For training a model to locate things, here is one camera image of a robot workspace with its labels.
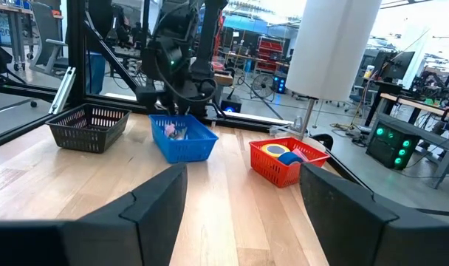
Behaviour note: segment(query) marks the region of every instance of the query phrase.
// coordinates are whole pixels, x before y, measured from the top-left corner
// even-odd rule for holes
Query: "office chair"
[[[353,93],[351,93],[351,95],[349,96],[349,99],[352,101],[351,102],[352,107],[349,107],[348,109],[344,109],[344,112],[348,112],[349,110],[357,109],[360,102],[363,100],[364,88],[361,86],[353,86]],[[372,90],[367,91],[366,100],[363,102],[360,110],[356,110],[356,115],[359,115],[359,117],[363,116],[364,110],[369,109],[372,106],[372,104],[374,102],[374,96],[376,93],[377,92],[372,91]]]
[[[62,79],[69,67],[69,59],[60,57],[60,51],[67,44],[61,41],[52,9],[38,2],[31,2],[31,8],[39,28],[40,43],[30,69]]]

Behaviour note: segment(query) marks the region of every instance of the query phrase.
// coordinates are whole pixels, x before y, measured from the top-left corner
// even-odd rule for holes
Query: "white cylinder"
[[[286,87],[347,100],[382,0],[308,0]]]

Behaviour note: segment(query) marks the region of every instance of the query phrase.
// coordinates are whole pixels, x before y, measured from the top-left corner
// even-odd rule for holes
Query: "red basket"
[[[300,164],[286,166],[274,157],[269,156],[261,147],[266,144],[281,144],[290,151],[299,149],[309,159],[308,163],[321,167],[329,158],[329,155],[302,143],[293,137],[282,137],[273,140],[260,140],[249,142],[251,146],[251,167],[279,188],[286,187],[298,182],[300,175]]]

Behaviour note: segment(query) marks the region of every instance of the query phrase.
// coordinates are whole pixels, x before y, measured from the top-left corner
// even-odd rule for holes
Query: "black metal frame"
[[[69,65],[76,68],[76,78],[74,85],[70,92],[67,103],[70,107],[75,108],[83,103],[95,103],[104,106],[118,107],[122,109],[130,109],[133,112],[140,114],[148,114],[147,108],[141,106],[139,103],[131,100],[123,100],[117,98],[108,98],[100,95],[87,95],[86,94],[86,27],[85,27],[85,0],[69,0],[67,2],[68,25],[69,25]],[[11,95],[20,95],[28,98],[37,98],[46,101],[53,101],[57,89],[47,88],[42,86],[22,85],[0,85],[0,93],[6,93]],[[45,122],[53,115],[46,115],[31,123],[19,126],[13,130],[10,130],[3,135],[0,135],[0,146],[28,133],[29,131],[36,129],[39,126],[45,124]],[[200,119],[205,124],[211,124],[215,122],[217,126],[233,127],[238,129],[246,129],[256,132],[268,132],[269,128],[274,124],[266,121],[248,120],[246,118],[223,118],[219,115],[213,117],[202,117]],[[344,178],[351,180],[352,182],[364,185],[347,167],[342,164],[330,151],[329,164]]]

